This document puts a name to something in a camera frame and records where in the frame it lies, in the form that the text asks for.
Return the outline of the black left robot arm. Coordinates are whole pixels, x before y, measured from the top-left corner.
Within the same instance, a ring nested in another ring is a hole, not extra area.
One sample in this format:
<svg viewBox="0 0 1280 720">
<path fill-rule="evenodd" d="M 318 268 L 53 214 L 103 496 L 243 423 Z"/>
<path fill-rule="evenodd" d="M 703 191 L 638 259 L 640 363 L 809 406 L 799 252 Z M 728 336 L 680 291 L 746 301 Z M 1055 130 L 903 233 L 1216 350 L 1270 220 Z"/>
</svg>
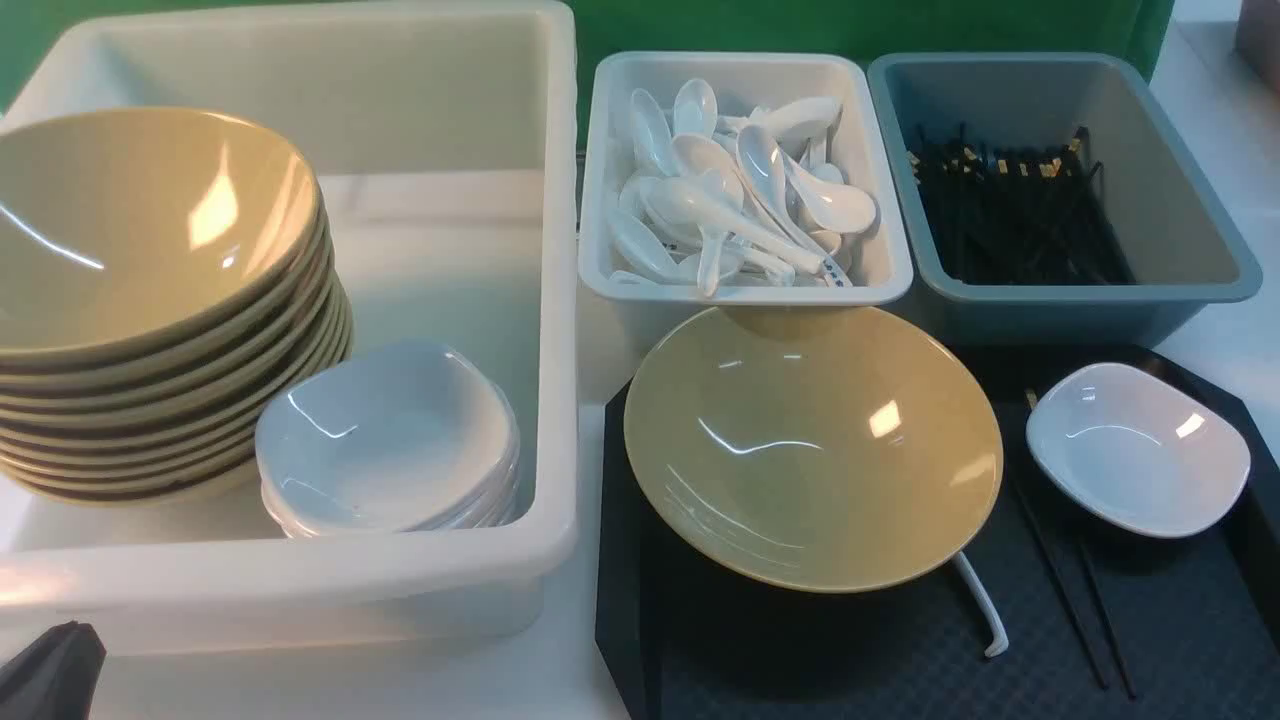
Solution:
<svg viewBox="0 0 1280 720">
<path fill-rule="evenodd" d="M 108 652 L 93 625 L 49 628 L 1 667 L 3 719 L 87 719 Z"/>
</svg>

